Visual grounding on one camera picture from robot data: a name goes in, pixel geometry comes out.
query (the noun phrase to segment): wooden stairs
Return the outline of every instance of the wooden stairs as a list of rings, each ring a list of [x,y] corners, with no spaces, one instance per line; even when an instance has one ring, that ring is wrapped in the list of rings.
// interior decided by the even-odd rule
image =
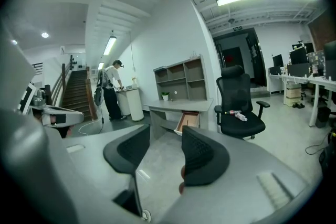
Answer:
[[[67,83],[61,107],[82,112],[84,121],[91,121],[89,99],[86,92],[87,72],[73,71]]]

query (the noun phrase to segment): storage box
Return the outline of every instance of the storage box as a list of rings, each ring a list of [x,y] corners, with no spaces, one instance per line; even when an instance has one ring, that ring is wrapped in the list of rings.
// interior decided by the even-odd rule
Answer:
[[[200,120],[200,117],[199,117],[198,112],[182,111],[182,116],[174,132],[182,136],[182,127],[184,125],[191,126],[191,127],[199,127],[199,124],[200,124],[199,120]]]
[[[286,98],[286,105],[287,106],[293,106],[295,103],[300,103],[301,97],[296,98]]]
[[[288,98],[301,97],[301,88],[287,89],[286,97],[288,97]]]
[[[297,89],[297,88],[301,88],[301,84],[292,81],[287,82],[287,89]]]

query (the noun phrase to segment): trash can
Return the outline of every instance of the trash can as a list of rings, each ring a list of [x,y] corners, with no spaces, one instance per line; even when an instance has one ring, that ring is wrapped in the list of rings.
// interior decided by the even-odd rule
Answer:
[[[331,112],[330,108],[327,108],[326,106],[318,108],[317,118],[315,122],[317,128],[323,128],[326,126],[330,112]]]

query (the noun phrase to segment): water bottle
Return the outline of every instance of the water bottle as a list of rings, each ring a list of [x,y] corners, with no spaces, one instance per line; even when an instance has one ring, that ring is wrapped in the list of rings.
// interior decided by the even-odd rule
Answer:
[[[230,114],[230,115],[235,115],[237,113],[240,113],[241,110],[230,110],[230,111],[226,111],[225,114]]]
[[[241,121],[247,121],[247,118],[240,113],[235,114],[235,117],[240,119]]]

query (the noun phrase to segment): doorway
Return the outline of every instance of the doorway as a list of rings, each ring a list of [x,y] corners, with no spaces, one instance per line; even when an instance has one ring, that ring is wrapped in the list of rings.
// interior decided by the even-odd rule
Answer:
[[[254,28],[214,38],[220,67],[240,65],[251,78],[251,88],[266,86],[266,70]]]

